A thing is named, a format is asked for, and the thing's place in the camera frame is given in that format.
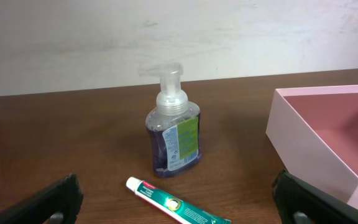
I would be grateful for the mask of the purple foam soap pump bottle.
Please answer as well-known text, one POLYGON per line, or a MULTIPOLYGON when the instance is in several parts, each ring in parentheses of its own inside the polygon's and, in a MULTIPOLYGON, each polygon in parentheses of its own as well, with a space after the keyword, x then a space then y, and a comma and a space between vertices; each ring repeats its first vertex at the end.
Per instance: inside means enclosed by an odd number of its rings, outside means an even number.
POLYGON ((181 89, 180 63, 154 65, 139 73, 160 80, 156 106, 145 119, 152 144, 153 170, 160 178, 177 176, 201 159, 200 108, 181 89))

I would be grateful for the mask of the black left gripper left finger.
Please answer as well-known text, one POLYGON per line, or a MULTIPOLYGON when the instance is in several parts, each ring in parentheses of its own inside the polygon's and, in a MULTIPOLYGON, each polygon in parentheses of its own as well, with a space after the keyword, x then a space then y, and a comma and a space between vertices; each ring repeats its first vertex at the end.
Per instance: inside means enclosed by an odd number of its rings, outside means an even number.
POLYGON ((59 223, 75 224, 82 202, 78 178, 70 174, 1 211, 0 224, 44 223, 54 215, 59 223))

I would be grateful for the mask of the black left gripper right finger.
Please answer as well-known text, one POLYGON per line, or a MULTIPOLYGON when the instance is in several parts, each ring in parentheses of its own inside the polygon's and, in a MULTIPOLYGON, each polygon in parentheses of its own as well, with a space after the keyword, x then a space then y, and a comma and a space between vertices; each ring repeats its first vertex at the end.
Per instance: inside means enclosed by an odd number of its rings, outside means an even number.
POLYGON ((358 224, 358 209, 282 170, 272 184, 282 224, 358 224))

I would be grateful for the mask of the pink white box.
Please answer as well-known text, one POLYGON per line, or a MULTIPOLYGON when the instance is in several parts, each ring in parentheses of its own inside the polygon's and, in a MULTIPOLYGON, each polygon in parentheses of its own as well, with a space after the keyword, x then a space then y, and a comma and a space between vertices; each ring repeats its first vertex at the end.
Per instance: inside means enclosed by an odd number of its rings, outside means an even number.
POLYGON ((266 134, 291 174, 358 209, 358 85, 276 89, 266 134))

